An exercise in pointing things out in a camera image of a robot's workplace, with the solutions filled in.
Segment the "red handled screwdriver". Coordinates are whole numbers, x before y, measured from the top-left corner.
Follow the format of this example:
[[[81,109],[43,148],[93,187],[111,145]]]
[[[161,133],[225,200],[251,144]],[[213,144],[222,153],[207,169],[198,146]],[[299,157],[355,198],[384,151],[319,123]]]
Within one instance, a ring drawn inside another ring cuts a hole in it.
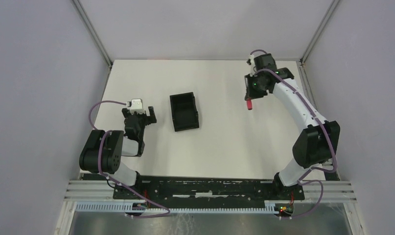
[[[253,109],[252,101],[250,99],[246,100],[246,105],[248,110]]]

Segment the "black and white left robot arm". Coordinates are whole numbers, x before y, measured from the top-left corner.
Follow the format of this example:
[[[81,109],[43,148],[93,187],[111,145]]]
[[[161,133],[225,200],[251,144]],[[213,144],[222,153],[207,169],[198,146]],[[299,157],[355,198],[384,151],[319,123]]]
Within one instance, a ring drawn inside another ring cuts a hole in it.
[[[140,157],[145,148],[145,127],[157,122],[154,107],[131,110],[123,108],[124,130],[92,130],[79,157],[81,170],[100,174],[117,184],[126,185],[131,199],[143,195],[143,185],[136,182],[139,173],[121,162],[122,157]]]

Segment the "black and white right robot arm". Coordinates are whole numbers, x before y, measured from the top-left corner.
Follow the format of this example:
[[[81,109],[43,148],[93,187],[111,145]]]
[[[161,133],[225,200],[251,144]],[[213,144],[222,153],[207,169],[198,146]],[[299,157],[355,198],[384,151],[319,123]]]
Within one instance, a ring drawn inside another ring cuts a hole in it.
[[[292,147],[293,158],[273,179],[273,195],[284,200],[292,194],[292,186],[299,185],[311,171],[336,172],[340,125],[328,121],[313,107],[292,72],[288,68],[279,69],[272,54],[255,49],[250,52],[247,64],[251,67],[244,77],[248,110],[253,108],[254,99],[272,94],[284,105],[300,132]]]

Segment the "black plastic bin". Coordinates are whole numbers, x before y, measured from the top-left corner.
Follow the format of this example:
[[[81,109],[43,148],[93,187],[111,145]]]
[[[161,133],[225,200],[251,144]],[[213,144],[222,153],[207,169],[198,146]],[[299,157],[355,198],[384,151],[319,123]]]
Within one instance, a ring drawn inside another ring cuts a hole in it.
[[[200,127],[199,115],[193,92],[174,94],[169,98],[175,132],[197,129]]]

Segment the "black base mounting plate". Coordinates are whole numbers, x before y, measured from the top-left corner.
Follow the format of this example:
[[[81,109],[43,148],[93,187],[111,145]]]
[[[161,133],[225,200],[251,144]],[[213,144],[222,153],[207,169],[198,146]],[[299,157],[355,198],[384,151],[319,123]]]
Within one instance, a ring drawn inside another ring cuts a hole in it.
[[[265,201],[305,199],[301,186],[284,188],[271,179],[141,175],[133,189],[169,209],[261,209]]]

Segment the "aluminium right corner post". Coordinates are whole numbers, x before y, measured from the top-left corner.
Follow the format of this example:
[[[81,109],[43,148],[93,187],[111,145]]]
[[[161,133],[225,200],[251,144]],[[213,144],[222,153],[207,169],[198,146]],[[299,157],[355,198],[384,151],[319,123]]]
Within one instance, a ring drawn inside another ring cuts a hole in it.
[[[340,4],[341,0],[332,0],[328,9],[326,10],[323,18],[321,19],[317,29],[315,30],[310,42],[307,45],[307,48],[305,49],[304,53],[302,54],[300,58],[300,63],[303,64],[307,61],[309,58],[312,50],[314,49],[315,44],[319,40],[320,36],[322,35],[323,31],[325,30],[325,27],[329,23],[331,17],[335,13],[338,5]]]

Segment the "aluminium corner post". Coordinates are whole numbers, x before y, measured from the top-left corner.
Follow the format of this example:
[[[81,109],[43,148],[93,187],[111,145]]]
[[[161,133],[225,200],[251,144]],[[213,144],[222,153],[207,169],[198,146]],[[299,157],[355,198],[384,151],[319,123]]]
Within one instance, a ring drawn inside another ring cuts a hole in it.
[[[303,64],[307,61],[309,58],[312,50],[314,49],[315,44],[319,40],[320,36],[322,35],[323,31],[325,30],[325,27],[329,23],[331,17],[335,13],[338,5],[340,4],[341,0],[332,0],[328,9],[326,10],[323,18],[321,19],[317,29],[315,30],[310,42],[307,45],[307,48],[305,49],[304,53],[302,54],[300,58],[300,63]]]
[[[107,67],[109,69],[111,69],[113,66],[113,61],[112,61],[111,57],[109,56],[107,50],[105,49],[96,29],[94,28],[92,21],[90,20],[86,10],[84,9],[82,2],[80,0],[71,0],[71,3],[75,7],[79,17],[81,18],[85,28],[87,29],[89,35],[91,36],[95,46],[99,50]]]

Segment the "aluminium left corner post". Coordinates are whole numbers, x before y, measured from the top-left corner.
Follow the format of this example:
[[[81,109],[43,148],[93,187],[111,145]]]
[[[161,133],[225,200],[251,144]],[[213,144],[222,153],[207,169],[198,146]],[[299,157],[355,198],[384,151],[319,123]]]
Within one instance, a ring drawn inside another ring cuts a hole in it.
[[[109,56],[107,50],[105,49],[96,29],[94,28],[92,21],[90,20],[86,10],[84,9],[82,2],[80,0],[71,0],[71,3],[75,7],[79,17],[81,18],[85,28],[87,29],[89,35],[91,36],[95,46],[99,50],[107,67],[109,69],[111,69],[113,66],[113,61],[112,61],[111,57]]]

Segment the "aluminium right side rail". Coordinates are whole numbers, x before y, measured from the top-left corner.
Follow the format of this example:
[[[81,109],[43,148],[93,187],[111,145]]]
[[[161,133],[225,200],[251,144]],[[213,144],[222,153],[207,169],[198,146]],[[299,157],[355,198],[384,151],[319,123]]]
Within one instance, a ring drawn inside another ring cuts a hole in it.
[[[336,173],[336,168],[328,168],[328,166],[333,165],[332,163],[329,164],[329,162],[332,162],[333,159],[331,154],[332,142],[330,138],[325,137],[325,134],[328,136],[334,134],[335,136],[333,138],[337,139],[339,136],[340,127],[336,121],[316,121],[319,112],[316,108],[315,100],[312,97],[310,86],[305,82],[306,73],[300,62],[297,63],[297,66],[300,72],[305,100],[309,101],[307,110],[312,111],[313,117],[308,118],[308,120],[312,121],[312,123],[307,124],[307,127],[302,130],[301,136],[296,143],[307,144],[307,146],[302,148],[301,151],[307,157],[307,159],[311,160],[314,164],[311,167],[311,170],[319,170],[324,172],[325,179],[327,181],[338,181],[339,178]]]

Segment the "aluminium front frame rail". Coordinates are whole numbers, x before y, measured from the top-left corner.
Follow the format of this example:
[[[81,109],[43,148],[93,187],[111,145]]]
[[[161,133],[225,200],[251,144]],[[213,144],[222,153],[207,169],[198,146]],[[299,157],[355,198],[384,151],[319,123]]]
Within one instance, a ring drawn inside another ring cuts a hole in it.
[[[321,197],[321,203],[357,203],[352,185],[347,181],[314,182],[302,187],[302,197],[296,203],[314,203]],[[140,201],[137,196],[114,198],[114,190],[105,181],[69,181],[65,201]]]

